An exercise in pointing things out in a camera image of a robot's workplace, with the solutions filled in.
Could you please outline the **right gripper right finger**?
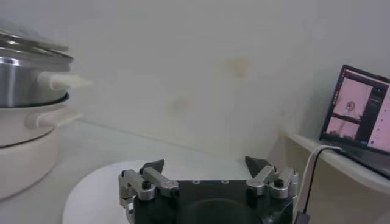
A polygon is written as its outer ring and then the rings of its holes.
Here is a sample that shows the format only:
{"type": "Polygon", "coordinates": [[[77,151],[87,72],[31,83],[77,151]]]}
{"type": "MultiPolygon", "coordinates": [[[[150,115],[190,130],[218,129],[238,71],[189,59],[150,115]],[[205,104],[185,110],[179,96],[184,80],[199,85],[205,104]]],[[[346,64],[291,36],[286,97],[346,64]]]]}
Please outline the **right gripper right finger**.
{"type": "Polygon", "coordinates": [[[263,196],[266,191],[272,198],[280,200],[297,197],[298,173],[295,169],[278,171],[265,159],[251,156],[245,157],[245,163],[252,177],[246,181],[246,186],[254,191],[256,197],[263,196]]]}

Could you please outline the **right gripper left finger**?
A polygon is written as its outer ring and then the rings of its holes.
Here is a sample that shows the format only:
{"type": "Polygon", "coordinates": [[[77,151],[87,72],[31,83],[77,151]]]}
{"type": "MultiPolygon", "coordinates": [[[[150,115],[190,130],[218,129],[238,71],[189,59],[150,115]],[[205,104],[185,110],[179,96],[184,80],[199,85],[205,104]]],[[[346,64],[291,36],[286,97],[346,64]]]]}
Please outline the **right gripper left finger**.
{"type": "Polygon", "coordinates": [[[119,198],[131,201],[137,197],[141,201],[153,200],[157,193],[164,197],[175,197],[179,193],[179,182],[162,175],[163,160],[146,163],[138,172],[123,170],[118,177],[119,198]]]}

